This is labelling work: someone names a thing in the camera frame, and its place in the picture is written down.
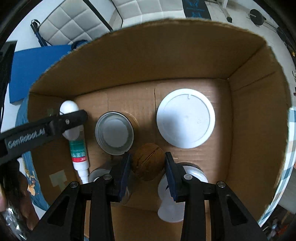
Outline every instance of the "plaid tablecloth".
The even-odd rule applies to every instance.
[[[295,123],[296,123],[296,107],[291,107],[289,110],[289,119],[288,119],[288,125],[289,125],[289,133],[288,133],[288,144],[286,147],[286,158],[284,163],[283,172],[281,174],[281,180],[279,182],[279,185],[276,189],[274,198],[270,205],[267,207],[263,215],[258,221],[258,224],[262,226],[266,220],[269,218],[273,210],[276,208],[277,204],[279,203],[279,200],[281,199],[285,188],[288,184],[288,181],[290,179],[292,170],[294,168],[295,158],[296,158],[296,129],[295,129]]]

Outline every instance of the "cardboard box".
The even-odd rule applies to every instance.
[[[173,147],[157,129],[160,102],[179,88],[203,93],[215,110],[214,131],[197,148]],[[118,111],[137,122],[131,153],[152,142],[172,152],[176,162],[197,164],[209,182],[226,181],[256,220],[274,197],[291,101],[281,66],[256,34],[202,20],[162,20],[106,34],[40,77],[30,91],[29,121],[46,117],[49,110],[58,113],[67,99],[89,114],[85,137],[90,171],[113,158],[95,140],[96,121],[107,111]],[[31,153],[42,193],[51,204],[61,190],[50,175],[63,170],[65,184],[77,179],[68,141],[61,137]],[[112,208],[116,240],[180,239],[182,223],[165,223],[156,213],[160,178],[137,183],[126,207]]]

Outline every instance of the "chair backrest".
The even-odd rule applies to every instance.
[[[162,18],[185,18],[182,0],[112,0],[123,27]]]
[[[51,45],[91,41],[112,31],[89,0],[63,1],[40,25],[40,35]]]

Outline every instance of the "brown round object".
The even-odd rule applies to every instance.
[[[143,181],[154,179],[164,167],[165,154],[153,143],[147,143],[137,149],[131,163],[132,171]]]

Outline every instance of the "glue bottle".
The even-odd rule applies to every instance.
[[[78,105],[71,100],[66,100],[62,103],[59,111],[60,115],[78,111]],[[84,128],[83,125],[66,130],[63,136],[69,140],[71,158],[74,169],[78,172],[78,175],[83,184],[89,182],[89,161],[87,158],[86,145],[84,140]]]

